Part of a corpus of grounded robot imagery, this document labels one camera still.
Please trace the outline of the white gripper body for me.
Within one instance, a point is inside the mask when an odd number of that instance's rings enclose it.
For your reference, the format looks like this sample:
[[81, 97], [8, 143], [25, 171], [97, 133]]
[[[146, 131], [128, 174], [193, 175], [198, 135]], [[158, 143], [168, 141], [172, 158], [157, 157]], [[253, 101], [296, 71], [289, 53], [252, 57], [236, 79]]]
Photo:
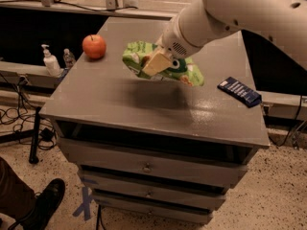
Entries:
[[204, 25], [202, 14], [179, 14], [171, 19], [156, 44], [173, 58], [188, 58], [205, 44]]

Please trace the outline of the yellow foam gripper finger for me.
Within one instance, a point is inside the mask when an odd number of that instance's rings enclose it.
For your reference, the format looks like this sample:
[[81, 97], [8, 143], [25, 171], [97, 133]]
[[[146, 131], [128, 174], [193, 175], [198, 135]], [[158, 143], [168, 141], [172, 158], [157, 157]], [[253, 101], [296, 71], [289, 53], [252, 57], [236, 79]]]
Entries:
[[142, 72], [154, 76], [172, 65], [173, 55], [165, 48], [157, 47], [143, 58]]

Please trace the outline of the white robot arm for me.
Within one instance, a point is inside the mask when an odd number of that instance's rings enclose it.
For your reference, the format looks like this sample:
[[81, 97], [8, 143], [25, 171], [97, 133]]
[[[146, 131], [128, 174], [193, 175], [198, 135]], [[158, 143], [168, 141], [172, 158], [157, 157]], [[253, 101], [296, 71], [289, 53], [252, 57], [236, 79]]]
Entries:
[[154, 76], [240, 30], [262, 36], [307, 69], [307, 0], [196, 0], [171, 19], [142, 72]]

